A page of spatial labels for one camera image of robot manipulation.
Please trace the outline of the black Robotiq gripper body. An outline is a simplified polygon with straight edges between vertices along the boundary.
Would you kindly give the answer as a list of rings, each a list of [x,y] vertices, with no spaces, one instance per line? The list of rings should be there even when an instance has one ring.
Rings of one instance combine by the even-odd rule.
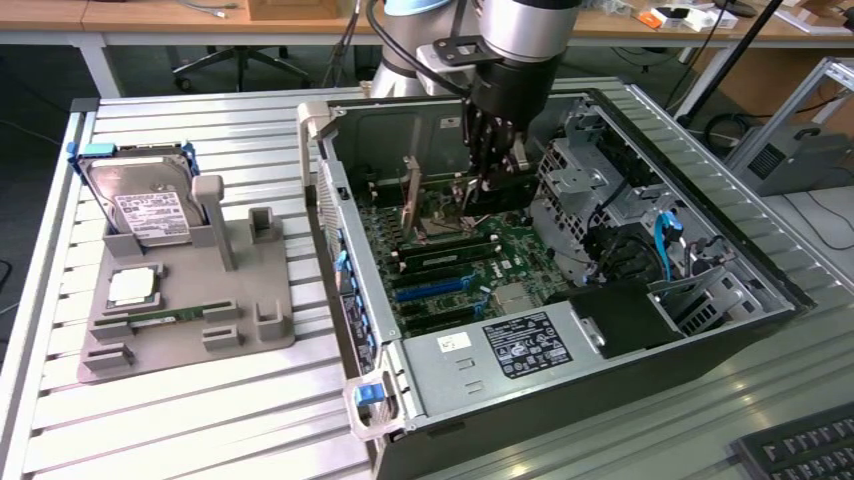
[[[470,99],[483,114],[528,125],[542,112],[558,70],[558,57],[542,62],[504,58],[475,67]]]

